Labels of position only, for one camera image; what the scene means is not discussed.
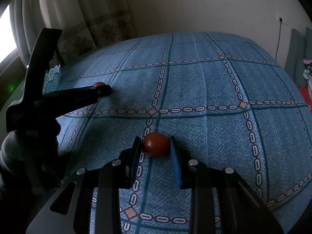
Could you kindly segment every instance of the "wall outlet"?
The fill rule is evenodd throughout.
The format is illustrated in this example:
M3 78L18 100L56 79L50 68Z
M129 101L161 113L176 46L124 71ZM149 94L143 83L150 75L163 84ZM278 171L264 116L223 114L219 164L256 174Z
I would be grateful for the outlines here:
M280 18L282 18L283 20L283 24L285 24L286 26L288 25L288 18L286 18L284 15L282 15L281 13L277 13L276 15L276 20L280 21Z

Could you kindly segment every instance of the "window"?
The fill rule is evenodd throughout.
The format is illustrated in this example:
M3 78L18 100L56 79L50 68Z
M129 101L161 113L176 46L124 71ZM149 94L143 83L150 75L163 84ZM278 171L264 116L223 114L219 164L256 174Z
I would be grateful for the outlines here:
M9 6L0 18L0 62L16 48L10 22Z

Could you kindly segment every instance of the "red cloth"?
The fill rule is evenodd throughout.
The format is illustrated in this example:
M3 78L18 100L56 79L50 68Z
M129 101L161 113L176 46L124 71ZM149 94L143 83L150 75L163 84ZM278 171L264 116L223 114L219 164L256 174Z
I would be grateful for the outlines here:
M309 106L310 112L312 112L311 107L312 107L312 101L310 99L309 96L309 91L308 91L308 87L307 86L302 86L299 87L299 91L301 92L305 102L307 103L307 105Z

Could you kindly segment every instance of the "blue bedsheet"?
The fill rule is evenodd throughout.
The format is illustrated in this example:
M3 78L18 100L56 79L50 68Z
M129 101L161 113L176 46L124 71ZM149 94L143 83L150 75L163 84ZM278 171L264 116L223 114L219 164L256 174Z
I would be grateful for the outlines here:
M286 72L254 41L217 32L127 40L63 67L59 89L98 81L113 93L58 118L59 153L68 156L64 179L79 167L102 167L135 136L158 131L174 135L211 168L234 167L285 233L308 205L311 113ZM174 184L169 156L142 153L132 190L120 190L123 232L187 233L190 198L190 190Z

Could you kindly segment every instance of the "white wall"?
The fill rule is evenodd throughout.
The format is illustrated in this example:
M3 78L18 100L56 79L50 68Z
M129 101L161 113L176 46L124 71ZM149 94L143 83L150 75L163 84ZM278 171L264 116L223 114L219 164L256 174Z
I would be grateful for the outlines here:
M277 61L285 67L291 29L305 35L311 27L298 0L128 0L138 36L177 31L220 31L257 42L275 58L280 23L277 13L288 18L282 25Z
M22 92L21 88L24 84L24 80L16 87L16 89L12 92L11 96L9 99L6 101L4 104L3 108L0 110L0 146L2 145L2 142L8 135L7 133L7 125L6 125L6 120L5 120L5 113L7 111L7 108L9 105L14 101L18 100L22 97Z

